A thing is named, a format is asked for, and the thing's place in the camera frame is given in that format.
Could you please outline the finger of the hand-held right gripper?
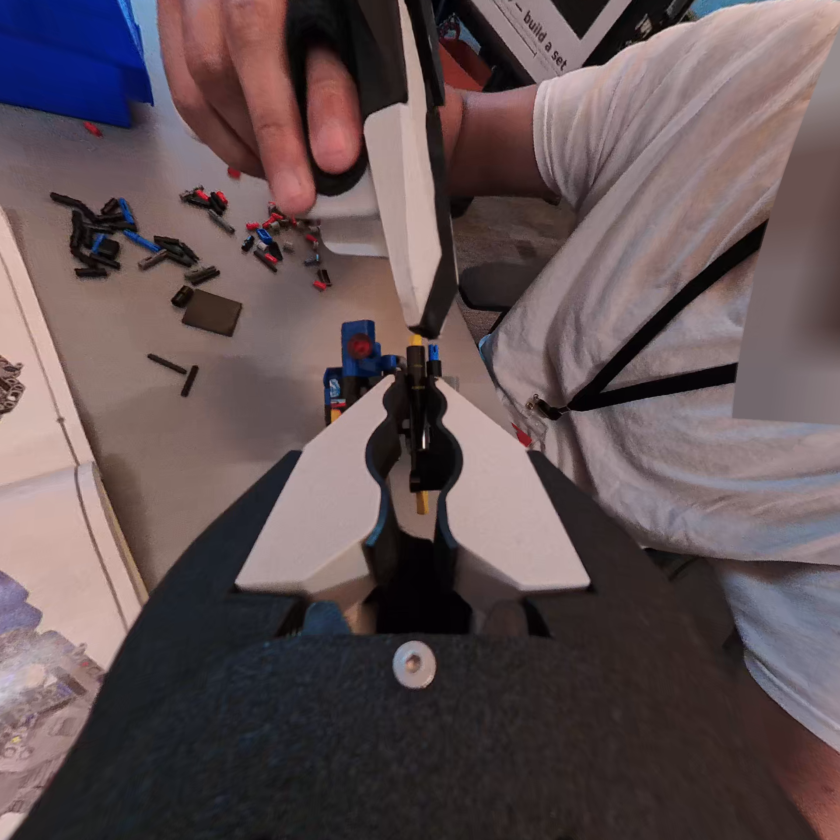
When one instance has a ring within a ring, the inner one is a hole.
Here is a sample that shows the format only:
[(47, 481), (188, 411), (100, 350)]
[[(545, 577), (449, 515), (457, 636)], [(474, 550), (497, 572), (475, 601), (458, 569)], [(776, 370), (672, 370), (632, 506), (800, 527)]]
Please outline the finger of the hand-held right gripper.
[(381, 52), (394, 58), (381, 78), (391, 89), (387, 105), (365, 116), (364, 140), (406, 326), (435, 340), (458, 285), (438, 110), (442, 78), (420, 2), (385, 2), (379, 19), (390, 28)]

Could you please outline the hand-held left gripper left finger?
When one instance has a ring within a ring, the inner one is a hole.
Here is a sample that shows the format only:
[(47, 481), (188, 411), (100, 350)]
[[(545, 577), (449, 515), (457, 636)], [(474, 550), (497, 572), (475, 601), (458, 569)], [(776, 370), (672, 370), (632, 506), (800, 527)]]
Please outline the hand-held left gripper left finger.
[(393, 374), (308, 443), (236, 579), (245, 592), (367, 596), (375, 578), (364, 554), (382, 493), (365, 451), (387, 417)]

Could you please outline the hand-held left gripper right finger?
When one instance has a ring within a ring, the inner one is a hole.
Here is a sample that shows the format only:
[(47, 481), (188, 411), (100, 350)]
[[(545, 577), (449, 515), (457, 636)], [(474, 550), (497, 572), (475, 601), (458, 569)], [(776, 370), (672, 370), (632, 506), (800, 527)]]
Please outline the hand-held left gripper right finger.
[(532, 452), (443, 380), (429, 382), (429, 487), (465, 599), (582, 591), (591, 583)]

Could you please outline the yellow lego axle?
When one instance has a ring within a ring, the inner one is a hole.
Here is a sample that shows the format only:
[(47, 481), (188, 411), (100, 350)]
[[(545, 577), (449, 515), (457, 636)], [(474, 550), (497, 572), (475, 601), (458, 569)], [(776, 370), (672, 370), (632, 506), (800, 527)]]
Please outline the yellow lego axle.
[[(410, 346), (418, 346), (423, 348), (424, 340), (419, 335), (414, 334), (411, 338)], [(427, 515), (429, 513), (429, 501), (427, 490), (418, 490), (414, 492), (414, 497), (416, 502), (416, 513), (421, 516)]]

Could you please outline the blue and black lego model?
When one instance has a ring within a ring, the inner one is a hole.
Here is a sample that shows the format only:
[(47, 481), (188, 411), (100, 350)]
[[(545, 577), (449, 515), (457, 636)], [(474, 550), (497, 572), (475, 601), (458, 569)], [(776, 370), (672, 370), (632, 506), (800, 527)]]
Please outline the blue and black lego model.
[(443, 435), (436, 429), (444, 413), (438, 391), (444, 377), (438, 344), (423, 341), (421, 348), (410, 343), (406, 357), (384, 353), (372, 320), (343, 323), (342, 363), (326, 369), (322, 378), (324, 422), (334, 423), (386, 375), (395, 375), (406, 397), (396, 424), (411, 457), (409, 488), (413, 494), (427, 490), (429, 500), (429, 493), (441, 490), (451, 471)]

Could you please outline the person's left forearm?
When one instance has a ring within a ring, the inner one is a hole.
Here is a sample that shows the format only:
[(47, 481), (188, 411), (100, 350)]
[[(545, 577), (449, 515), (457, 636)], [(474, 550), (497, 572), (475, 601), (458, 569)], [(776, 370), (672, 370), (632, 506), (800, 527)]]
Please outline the person's left forearm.
[(822, 839), (839, 838), (839, 754), (758, 686), (742, 666), (738, 700), (749, 740)]

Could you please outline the pile of small red lego pieces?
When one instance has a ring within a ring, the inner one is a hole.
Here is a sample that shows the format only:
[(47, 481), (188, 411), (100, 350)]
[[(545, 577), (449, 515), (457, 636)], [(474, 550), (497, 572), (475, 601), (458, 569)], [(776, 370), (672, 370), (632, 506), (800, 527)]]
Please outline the pile of small red lego pieces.
[[(237, 235), (237, 228), (227, 219), (229, 201), (219, 191), (206, 191), (202, 185), (186, 190), (179, 195), (181, 203), (193, 207), (211, 220), (228, 237)], [(314, 270), (311, 282), (318, 291), (326, 291), (333, 286), (328, 270), (321, 257), (322, 225), (318, 218), (295, 217), (282, 213), (273, 202), (267, 204), (268, 216), (262, 222), (247, 222), (239, 250), (244, 255), (252, 255), (265, 268), (278, 272), (280, 264), (288, 256), (297, 253), (297, 247), (282, 235), (298, 234), (302, 243), (309, 248), (309, 255), (302, 261), (307, 269)]]

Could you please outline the flat black lego panel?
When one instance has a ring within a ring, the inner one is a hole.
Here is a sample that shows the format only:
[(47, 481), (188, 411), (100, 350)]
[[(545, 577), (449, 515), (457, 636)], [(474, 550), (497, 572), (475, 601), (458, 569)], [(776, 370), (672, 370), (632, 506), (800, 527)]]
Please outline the flat black lego panel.
[(182, 324), (231, 338), (242, 311), (243, 304), (239, 301), (196, 289), (184, 308)]

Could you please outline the lego instruction booklet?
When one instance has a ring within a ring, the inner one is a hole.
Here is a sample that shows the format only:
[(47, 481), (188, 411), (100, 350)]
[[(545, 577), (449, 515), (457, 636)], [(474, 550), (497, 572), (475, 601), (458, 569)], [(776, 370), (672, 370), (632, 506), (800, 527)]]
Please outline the lego instruction booklet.
[(1, 837), (65, 761), (147, 599), (1, 212)]

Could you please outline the person's right hand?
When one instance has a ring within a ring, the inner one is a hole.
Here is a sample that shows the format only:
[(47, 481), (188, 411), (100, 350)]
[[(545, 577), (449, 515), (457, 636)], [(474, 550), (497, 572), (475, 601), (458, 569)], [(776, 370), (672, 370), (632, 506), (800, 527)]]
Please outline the person's right hand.
[(330, 47), (308, 48), (307, 117), (287, 57), (285, 1), (159, 1), (171, 99), (222, 161), (266, 180), (284, 213), (316, 202), (310, 161), (341, 174), (357, 162), (363, 120), (355, 82)]

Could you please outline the red container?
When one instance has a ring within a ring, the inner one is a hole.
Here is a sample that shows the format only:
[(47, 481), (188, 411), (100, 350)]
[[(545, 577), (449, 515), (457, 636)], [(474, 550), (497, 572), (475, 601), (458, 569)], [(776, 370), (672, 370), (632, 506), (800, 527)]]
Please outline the red container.
[(462, 91), (483, 91), (491, 69), (462, 38), (466, 29), (455, 14), (438, 25), (438, 55), (446, 85)]

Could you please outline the clear badge holder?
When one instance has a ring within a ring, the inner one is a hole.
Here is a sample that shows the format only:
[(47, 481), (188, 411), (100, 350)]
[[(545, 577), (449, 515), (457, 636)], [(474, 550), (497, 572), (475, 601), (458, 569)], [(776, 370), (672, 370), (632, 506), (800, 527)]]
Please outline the clear badge holder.
[(485, 335), (478, 343), (479, 356), (490, 376), (497, 395), (509, 414), (515, 432), (526, 448), (541, 453), (545, 452), (545, 437), (547, 421), (539, 419), (534, 407), (527, 408), (526, 403), (504, 386), (497, 372), (494, 361), (497, 331), (493, 330)]

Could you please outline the black chair seat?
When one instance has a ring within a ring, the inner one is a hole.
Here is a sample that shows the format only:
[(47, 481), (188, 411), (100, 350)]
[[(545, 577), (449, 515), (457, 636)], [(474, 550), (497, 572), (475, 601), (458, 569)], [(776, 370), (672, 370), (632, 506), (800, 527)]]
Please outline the black chair seat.
[(459, 294), (467, 306), (481, 312), (509, 311), (537, 279), (544, 263), (490, 262), (464, 269)]

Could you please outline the white printed sign board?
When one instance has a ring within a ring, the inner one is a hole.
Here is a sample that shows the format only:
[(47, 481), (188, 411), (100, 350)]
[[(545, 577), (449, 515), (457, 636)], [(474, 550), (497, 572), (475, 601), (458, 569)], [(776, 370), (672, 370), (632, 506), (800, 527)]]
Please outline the white printed sign board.
[(681, 23), (692, 1), (466, 1), (457, 15), (492, 59), (530, 84), (583, 67)]

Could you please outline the blue plastic bin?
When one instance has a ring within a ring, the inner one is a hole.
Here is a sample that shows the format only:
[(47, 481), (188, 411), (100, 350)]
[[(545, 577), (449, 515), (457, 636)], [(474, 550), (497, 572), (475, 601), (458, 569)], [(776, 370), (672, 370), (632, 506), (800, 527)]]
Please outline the blue plastic bin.
[(131, 2), (2, 1), (1, 102), (128, 128), (154, 105)]

